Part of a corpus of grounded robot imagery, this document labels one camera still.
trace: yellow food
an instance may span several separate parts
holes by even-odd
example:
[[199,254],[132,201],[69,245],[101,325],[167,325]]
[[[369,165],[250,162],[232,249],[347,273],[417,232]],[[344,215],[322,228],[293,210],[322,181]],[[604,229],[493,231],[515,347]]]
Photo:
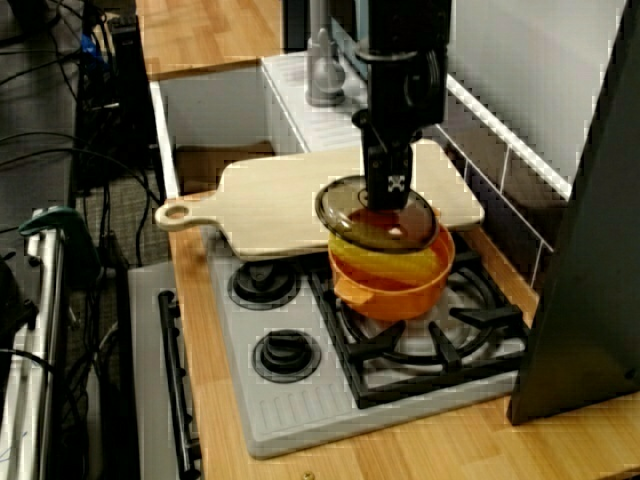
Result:
[[371,275],[420,286],[435,280],[444,268],[443,261],[431,249],[414,253],[371,252],[329,235],[329,250],[337,258]]

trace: tile backsplash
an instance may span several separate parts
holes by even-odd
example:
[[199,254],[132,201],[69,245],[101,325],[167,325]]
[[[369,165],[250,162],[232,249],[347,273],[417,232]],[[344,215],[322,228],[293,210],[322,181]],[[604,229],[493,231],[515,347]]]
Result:
[[567,205],[567,185],[562,192],[552,186],[523,158],[522,142],[512,132],[451,90],[445,121],[424,136],[444,148],[485,208],[486,233],[541,292]]

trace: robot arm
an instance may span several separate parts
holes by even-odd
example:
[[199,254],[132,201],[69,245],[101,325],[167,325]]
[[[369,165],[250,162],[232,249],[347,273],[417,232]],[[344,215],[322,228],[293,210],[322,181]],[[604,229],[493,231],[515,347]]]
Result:
[[369,38],[356,55],[368,64],[362,132],[368,208],[402,209],[411,186],[410,143],[444,118],[451,0],[368,0]]

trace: stove knob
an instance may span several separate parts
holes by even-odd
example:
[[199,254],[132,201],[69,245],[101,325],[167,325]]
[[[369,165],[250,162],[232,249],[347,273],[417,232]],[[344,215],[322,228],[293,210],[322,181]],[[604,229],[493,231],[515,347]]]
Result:
[[269,303],[280,300],[291,291],[296,273],[280,262],[246,263],[233,276],[233,289],[249,302]]
[[311,345],[301,333],[279,330],[265,338],[261,361],[271,372],[286,375],[305,368],[312,356]]

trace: wooden cutting board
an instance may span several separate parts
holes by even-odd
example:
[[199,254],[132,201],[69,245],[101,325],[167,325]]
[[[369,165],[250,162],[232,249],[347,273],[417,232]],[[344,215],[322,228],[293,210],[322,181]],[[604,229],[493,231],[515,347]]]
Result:
[[[482,206],[440,146],[422,140],[413,150],[411,188],[440,212],[440,223],[450,230],[480,224]],[[246,160],[224,170],[212,196],[172,201],[155,220],[167,231],[216,225],[245,261],[318,252],[327,248],[329,232],[315,212],[317,193],[336,179],[362,174],[360,147]]]

